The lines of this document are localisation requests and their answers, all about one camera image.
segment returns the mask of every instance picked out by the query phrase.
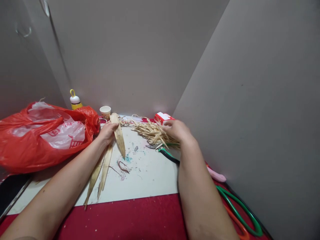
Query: dried corn husk strip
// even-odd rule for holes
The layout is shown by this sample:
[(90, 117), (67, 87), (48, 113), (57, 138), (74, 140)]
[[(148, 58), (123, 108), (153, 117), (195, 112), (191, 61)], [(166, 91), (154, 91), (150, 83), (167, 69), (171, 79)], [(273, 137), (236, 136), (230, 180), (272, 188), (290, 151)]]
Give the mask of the dried corn husk strip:
[(112, 143), (110, 143), (109, 146), (107, 147), (107, 153), (105, 154), (103, 159), (102, 174), (101, 174), (101, 180), (100, 180), (99, 190), (98, 190), (98, 200), (99, 200), (101, 191), (104, 190), (104, 184), (106, 183), (112, 150), (113, 150), (113, 145)]
[(104, 158), (104, 156), (106, 154), (106, 150), (107, 150), (107, 148), (102, 152), (98, 163), (96, 164), (96, 166), (93, 169), (93, 172), (91, 173), (90, 182), (89, 182), (89, 189), (88, 189), (88, 193), (87, 193), (87, 198), (86, 198), (86, 201), (83, 204), (84, 205), (84, 210), (87, 209), (87, 204), (88, 204), (88, 201), (89, 201), (89, 197), (90, 197), (90, 195), (92, 193), (92, 190), (93, 190), (93, 187), (96, 184), (96, 181), (98, 179), (98, 176), (99, 176), (99, 173), (100, 173), (100, 170), (101, 170), (101, 166), (102, 166), (102, 162), (103, 162), (103, 158)]
[(142, 118), (145, 118), (147, 123), (122, 118), (120, 119), (120, 124), (122, 126), (132, 125), (132, 130), (146, 138), (149, 144), (163, 144), (166, 148), (168, 148), (168, 145), (170, 145), (170, 147), (180, 148), (180, 143), (173, 137), (167, 135), (162, 126), (151, 122), (149, 118)]
[(116, 137), (116, 142), (119, 147), (120, 153), (121, 153), (122, 157), (125, 158), (126, 157), (126, 147), (124, 146), (121, 124), (118, 119), (118, 115), (116, 113), (112, 113), (110, 115), (110, 120), (111, 120), (111, 123), (119, 123), (119, 127), (116, 128), (116, 130), (114, 131), (114, 135)]

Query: hand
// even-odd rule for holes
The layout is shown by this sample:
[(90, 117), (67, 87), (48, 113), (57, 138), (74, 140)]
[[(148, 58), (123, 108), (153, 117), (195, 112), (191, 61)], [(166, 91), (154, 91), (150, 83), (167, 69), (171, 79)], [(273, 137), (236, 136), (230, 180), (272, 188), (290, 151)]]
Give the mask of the hand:
[(102, 127), (97, 138), (101, 139), (107, 145), (110, 144), (110, 142), (114, 138), (113, 130), (116, 129), (118, 126), (119, 126), (118, 123), (111, 123), (111, 122), (106, 123)]
[(168, 120), (163, 125), (163, 130), (179, 142), (193, 139), (190, 129), (180, 120)]

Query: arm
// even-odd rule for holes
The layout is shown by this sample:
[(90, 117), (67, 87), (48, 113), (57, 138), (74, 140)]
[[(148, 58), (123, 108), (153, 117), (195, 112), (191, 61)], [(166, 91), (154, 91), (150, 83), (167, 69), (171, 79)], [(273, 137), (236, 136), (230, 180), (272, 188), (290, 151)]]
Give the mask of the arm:
[(99, 136), (64, 166), (18, 215), (0, 240), (52, 239), (86, 185), (117, 124), (106, 124)]
[(190, 240), (239, 239), (210, 177), (198, 142), (179, 120), (164, 130), (180, 141), (179, 191)]

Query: red carpet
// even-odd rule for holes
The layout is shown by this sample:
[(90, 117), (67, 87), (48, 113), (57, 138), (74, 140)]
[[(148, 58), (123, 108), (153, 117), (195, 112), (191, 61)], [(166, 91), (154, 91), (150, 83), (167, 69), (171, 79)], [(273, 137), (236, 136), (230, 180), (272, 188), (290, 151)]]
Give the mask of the red carpet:
[[(244, 220), (249, 217), (233, 202)], [(16, 218), (10, 215), (0, 225), (0, 236)], [(252, 240), (267, 240), (266, 236)], [(59, 240), (124, 239), (124, 240), (185, 240), (188, 239), (178, 194), (140, 198), (74, 207), (62, 223)]]

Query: wall hook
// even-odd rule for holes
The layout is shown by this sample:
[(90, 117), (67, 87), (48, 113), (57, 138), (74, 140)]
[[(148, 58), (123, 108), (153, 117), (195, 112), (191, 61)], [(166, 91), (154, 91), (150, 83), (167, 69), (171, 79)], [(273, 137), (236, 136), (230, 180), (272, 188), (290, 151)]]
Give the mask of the wall hook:
[(32, 32), (31, 27), (29, 27), (29, 33), (27, 33), (27, 34), (25, 34), (25, 35), (22, 34), (21, 32), (19, 32), (18, 28), (16, 28), (16, 33), (17, 33), (18, 35), (21, 35), (21, 36), (24, 37), (24, 38), (28, 37), (28, 36), (31, 34), (31, 32)]

